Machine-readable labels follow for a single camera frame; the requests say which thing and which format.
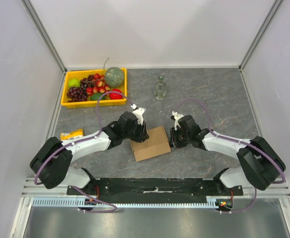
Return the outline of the brown cardboard box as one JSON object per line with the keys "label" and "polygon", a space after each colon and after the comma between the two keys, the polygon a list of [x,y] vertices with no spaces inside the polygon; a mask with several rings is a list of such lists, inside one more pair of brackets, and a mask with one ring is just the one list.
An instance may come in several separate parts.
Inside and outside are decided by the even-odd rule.
{"label": "brown cardboard box", "polygon": [[171,152],[169,140],[163,126],[147,131],[149,138],[138,143],[131,141],[131,148],[137,162]]}

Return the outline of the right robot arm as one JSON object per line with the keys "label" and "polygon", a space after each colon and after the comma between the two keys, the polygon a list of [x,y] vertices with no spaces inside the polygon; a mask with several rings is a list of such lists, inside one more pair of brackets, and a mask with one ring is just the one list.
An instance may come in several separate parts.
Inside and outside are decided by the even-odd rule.
{"label": "right robot arm", "polygon": [[201,129],[191,115],[172,112],[174,127],[170,129],[170,146],[183,148],[190,144],[204,151],[218,152],[239,161],[238,168],[219,172],[213,182],[214,192],[225,195],[232,187],[252,185],[265,190],[286,170],[286,166],[269,143],[262,137],[239,139]]}

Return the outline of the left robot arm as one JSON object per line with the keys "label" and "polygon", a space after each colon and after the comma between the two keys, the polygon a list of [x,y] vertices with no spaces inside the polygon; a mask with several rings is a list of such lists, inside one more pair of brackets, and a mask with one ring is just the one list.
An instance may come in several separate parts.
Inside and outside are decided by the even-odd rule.
{"label": "left robot arm", "polygon": [[61,141],[57,137],[49,138],[30,162],[30,168],[36,175],[36,185],[43,184],[46,189],[61,184],[74,185],[84,195],[93,193],[95,183],[85,168],[73,168],[71,162],[95,152],[106,151],[121,145],[130,139],[141,143],[149,138],[146,131],[144,108],[124,112],[117,121],[113,121],[93,134],[76,139]]}

